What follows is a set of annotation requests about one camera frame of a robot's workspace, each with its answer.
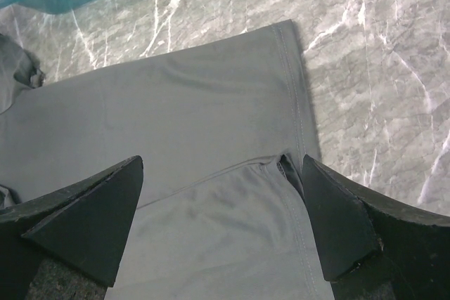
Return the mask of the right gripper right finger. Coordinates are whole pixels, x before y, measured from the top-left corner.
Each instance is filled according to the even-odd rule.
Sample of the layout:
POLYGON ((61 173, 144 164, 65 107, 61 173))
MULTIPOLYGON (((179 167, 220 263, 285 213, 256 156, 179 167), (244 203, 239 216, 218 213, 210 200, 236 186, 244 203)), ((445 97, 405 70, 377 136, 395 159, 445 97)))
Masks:
POLYGON ((336 299, 448 299, 449 217, 364 187, 310 156, 303 198, 336 299))

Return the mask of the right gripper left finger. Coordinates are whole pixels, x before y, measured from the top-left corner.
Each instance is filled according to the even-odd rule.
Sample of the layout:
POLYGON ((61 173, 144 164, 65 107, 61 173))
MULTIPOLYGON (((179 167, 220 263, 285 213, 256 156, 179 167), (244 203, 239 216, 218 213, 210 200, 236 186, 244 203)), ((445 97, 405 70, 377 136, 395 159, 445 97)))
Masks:
POLYGON ((1 188, 1 298, 104 299, 143 186, 143 160, 19 202, 1 188))

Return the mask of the grey t shirt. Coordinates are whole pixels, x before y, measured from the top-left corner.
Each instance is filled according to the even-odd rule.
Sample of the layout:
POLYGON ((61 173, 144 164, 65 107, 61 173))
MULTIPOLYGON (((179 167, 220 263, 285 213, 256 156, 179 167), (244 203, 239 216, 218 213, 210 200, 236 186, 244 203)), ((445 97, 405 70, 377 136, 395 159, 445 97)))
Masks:
POLYGON ((108 299, 332 299, 298 178, 319 156, 297 28, 94 70, 1 114, 1 184, 22 200, 143 160, 108 299))

